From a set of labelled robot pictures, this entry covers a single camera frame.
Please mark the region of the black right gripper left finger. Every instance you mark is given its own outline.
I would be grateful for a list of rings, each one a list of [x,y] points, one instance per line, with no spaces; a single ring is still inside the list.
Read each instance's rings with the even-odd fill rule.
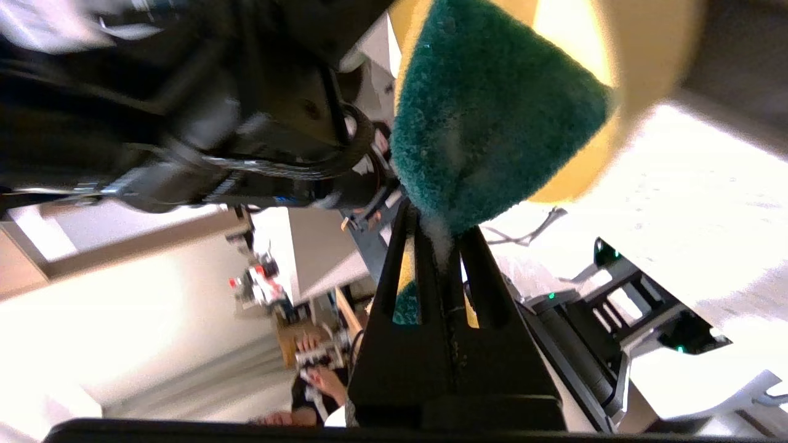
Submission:
[[[414,242],[419,320],[394,322],[406,241]],[[359,427],[421,426],[424,406],[445,394],[448,354],[438,273],[421,214],[405,200],[398,209],[382,275],[348,387],[347,421]]]

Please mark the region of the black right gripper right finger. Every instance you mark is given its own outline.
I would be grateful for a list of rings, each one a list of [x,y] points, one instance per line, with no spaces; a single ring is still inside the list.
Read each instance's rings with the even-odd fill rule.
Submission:
[[[443,312],[451,373],[444,427],[566,431],[560,393],[477,227],[451,249]]]

